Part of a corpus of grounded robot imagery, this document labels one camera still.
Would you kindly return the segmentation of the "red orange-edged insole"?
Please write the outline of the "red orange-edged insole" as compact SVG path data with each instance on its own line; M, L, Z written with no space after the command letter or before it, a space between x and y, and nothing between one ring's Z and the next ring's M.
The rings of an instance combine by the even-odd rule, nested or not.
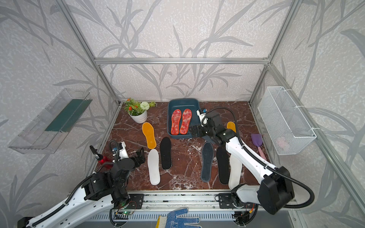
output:
M192 118L192 111L190 109L185 109L182 113L182 124L179 133L186 135L189 130L189 125Z
M182 116L182 112L180 109L176 109L173 111L171 116L171 135L178 135L180 129L180 119Z

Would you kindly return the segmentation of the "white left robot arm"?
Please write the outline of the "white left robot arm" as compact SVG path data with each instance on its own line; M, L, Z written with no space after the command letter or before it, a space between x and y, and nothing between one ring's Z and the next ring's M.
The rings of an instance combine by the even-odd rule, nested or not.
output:
M21 218L17 226L74 228L103 211L140 209L143 194L129 195L126 188L131 172L146 161L144 149L129 157L125 143L121 142L117 144L114 156L113 162L104 163L111 165L111 169L94 172L82 180L65 200L36 217Z

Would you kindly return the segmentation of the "white insole left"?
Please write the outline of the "white insole left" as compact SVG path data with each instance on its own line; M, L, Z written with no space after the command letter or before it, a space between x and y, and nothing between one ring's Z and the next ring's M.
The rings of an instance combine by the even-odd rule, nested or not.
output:
M161 179L159 172L159 153L156 149L152 149L149 152L147 158L147 165L151 184L158 185Z

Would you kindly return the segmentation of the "white insole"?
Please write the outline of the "white insole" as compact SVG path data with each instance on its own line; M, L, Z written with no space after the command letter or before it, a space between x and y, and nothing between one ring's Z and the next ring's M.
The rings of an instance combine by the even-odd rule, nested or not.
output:
M228 186L230 190L240 185L241 173L242 173L242 163L234 155L230 156L230 177Z
M149 152L147 158L147 165L151 184L158 185L161 179L159 172L159 153L156 149L152 149Z

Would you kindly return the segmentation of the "black insole left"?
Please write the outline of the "black insole left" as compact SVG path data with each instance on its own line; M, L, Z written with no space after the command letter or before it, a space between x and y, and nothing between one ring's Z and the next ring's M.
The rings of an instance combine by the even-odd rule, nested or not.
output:
M160 143L161 165L163 170L168 170L172 167L171 156L171 140L169 137L164 137Z

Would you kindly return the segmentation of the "black insole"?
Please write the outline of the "black insole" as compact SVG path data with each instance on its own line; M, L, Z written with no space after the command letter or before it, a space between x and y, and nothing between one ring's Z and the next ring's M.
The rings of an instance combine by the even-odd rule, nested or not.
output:
M171 140L169 137L164 137L160 143L161 165L163 170L168 170L172 167L171 156Z
M217 148L216 158L218 163L218 175L220 183L223 185L227 185L230 178L230 157L223 145Z

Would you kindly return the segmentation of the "yellow fuzzy insole left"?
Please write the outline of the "yellow fuzzy insole left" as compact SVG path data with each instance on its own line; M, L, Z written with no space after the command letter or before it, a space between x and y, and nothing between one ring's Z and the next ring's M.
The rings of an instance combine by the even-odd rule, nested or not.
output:
M153 126L148 122L143 123L142 132L145 136L145 139L147 142L147 147L149 149L155 149L156 148L156 139L155 139L155 131L154 131Z

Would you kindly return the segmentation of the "yellow fuzzy insole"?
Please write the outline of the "yellow fuzzy insole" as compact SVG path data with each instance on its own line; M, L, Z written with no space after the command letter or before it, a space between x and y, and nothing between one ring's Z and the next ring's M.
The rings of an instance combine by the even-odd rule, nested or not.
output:
M227 129L230 129L230 130L232 130L232 131L234 131L235 133L237 133L236 125L235 125L235 123L234 123L234 122L232 122L232 121L229 121L229 122L227 123L226 128L227 128Z
M142 132L145 136L145 139L147 142L147 147L149 149L155 149L156 148L156 139L155 139L155 131L154 131L153 126L148 122L143 123Z

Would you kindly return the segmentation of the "yellow fuzzy insole right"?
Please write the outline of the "yellow fuzzy insole right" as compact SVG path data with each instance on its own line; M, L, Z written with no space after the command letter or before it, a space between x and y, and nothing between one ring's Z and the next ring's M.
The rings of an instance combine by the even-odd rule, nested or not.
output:
M235 133L237 133L236 125L235 125L235 123L234 123L234 122L232 122L232 121L229 121L229 122L227 123L226 128L227 128L227 129L230 129L230 130L232 130L232 131L234 131Z

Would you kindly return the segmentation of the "black insole right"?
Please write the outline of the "black insole right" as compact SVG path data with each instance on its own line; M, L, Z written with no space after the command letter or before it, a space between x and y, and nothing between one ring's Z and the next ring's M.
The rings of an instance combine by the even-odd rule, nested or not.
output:
M216 158L218 163L218 175L220 183L223 185L227 185L230 178L230 157L223 145L217 148Z

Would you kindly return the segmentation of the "potted artificial plant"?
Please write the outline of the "potted artificial plant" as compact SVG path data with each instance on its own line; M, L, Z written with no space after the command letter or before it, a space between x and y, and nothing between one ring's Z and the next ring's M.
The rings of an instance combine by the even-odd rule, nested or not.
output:
M136 101L134 99L127 99L124 102L124 109L130 117L138 124L143 124L147 121L147 111L151 107L155 107L156 102Z

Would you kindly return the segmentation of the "white insole right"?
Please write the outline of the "white insole right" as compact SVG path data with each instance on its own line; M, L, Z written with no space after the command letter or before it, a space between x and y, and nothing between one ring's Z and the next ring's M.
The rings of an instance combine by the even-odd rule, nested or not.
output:
M240 185L241 173L242 173L242 163L234 155L230 156L230 177L228 186L230 190Z

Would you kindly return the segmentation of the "blue white work glove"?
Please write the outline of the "blue white work glove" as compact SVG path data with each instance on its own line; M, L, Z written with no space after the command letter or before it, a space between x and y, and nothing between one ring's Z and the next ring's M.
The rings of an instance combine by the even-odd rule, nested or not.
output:
M199 217L184 217L188 212L188 208L179 208L159 216L156 228L201 228Z

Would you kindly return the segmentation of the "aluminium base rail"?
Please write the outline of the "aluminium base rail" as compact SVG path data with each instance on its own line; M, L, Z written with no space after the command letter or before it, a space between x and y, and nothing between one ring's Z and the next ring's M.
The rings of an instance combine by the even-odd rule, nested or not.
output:
M253 207L253 200L237 208L232 204L229 191L132 191L126 202L114 204L112 196L107 195L99 200L85 200L85 191L77 191L70 202L62 201L55 208L63 205L62 210L69 210L74 215L82 212L90 217L110 209L119 211L169 211L187 207L189 211L241 211Z

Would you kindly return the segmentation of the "clear acrylic wall shelf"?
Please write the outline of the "clear acrylic wall shelf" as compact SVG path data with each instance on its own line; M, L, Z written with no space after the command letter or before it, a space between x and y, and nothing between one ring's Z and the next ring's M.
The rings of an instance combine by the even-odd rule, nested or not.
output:
M21 154L54 154L92 102L89 94L63 89L8 147Z

